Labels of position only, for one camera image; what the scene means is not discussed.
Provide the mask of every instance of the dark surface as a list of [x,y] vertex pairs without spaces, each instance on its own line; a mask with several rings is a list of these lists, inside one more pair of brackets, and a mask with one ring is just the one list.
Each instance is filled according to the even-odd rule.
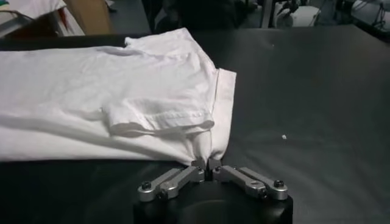
[[115,33],[151,32],[141,0],[115,0],[112,8],[116,12],[110,13],[109,16]]
[[[385,44],[353,26],[193,36],[217,66],[238,73],[225,164],[283,180],[294,223],[390,223]],[[0,42],[0,49],[122,46],[123,37]],[[131,223],[138,184],[177,165],[0,164],[0,223]]]

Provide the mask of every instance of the metal gripper arm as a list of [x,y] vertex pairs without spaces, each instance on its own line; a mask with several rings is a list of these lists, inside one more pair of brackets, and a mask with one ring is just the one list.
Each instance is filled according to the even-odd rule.
[[179,194],[179,190],[188,182],[201,182],[205,171],[200,167],[189,166],[184,170],[171,169],[153,181],[143,182],[138,188],[140,201],[147,202],[155,197],[171,199]]
[[273,181],[246,167],[238,169],[230,166],[216,167],[213,169],[213,178],[221,182],[231,181],[255,198],[271,197],[275,200],[285,200],[288,197],[287,186],[283,181]]

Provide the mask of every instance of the white t-shirt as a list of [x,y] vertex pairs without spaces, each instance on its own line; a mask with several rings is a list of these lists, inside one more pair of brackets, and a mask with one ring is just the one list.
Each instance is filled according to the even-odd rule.
[[185,29],[126,41],[0,52],[0,160],[220,158],[235,74]]

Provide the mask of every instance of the cable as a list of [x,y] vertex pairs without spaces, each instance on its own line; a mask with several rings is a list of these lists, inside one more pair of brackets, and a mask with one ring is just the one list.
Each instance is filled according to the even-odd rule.
[[381,3],[379,6],[377,16],[375,17],[375,21],[371,24],[371,26],[374,28],[378,28],[380,30],[384,30],[385,32],[389,32],[390,31],[389,29],[384,28],[384,26],[386,24],[385,13],[386,13],[385,8],[383,7],[383,3]]
[[27,16],[27,15],[25,15],[25,14],[23,14],[23,13],[20,13],[20,12],[18,12],[18,11],[16,11],[16,10],[0,10],[0,13],[2,13],[2,12],[11,13],[11,14],[16,14],[16,15],[18,15],[18,16],[20,16],[20,17],[27,18],[27,19],[30,20],[30,21],[35,21],[35,19],[33,19],[32,17],[29,17],[29,16]]
[[317,16],[320,14],[321,9],[323,8],[323,6],[325,5],[326,2],[327,2],[327,0],[323,0],[323,1],[322,1],[322,4],[321,4],[321,6],[319,7],[318,12],[313,16],[313,19],[312,19],[311,22],[309,23],[309,26],[311,26],[311,24],[316,20]]

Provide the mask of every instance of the black table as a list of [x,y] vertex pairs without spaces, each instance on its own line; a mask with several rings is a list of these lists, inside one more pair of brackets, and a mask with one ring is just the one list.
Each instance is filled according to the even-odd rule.
[[[122,46],[124,37],[7,41],[0,49]],[[353,26],[193,37],[217,66],[238,73],[226,164],[283,179],[294,198],[295,223],[390,222],[385,44]],[[131,223],[138,184],[177,166],[0,164],[0,223]]]

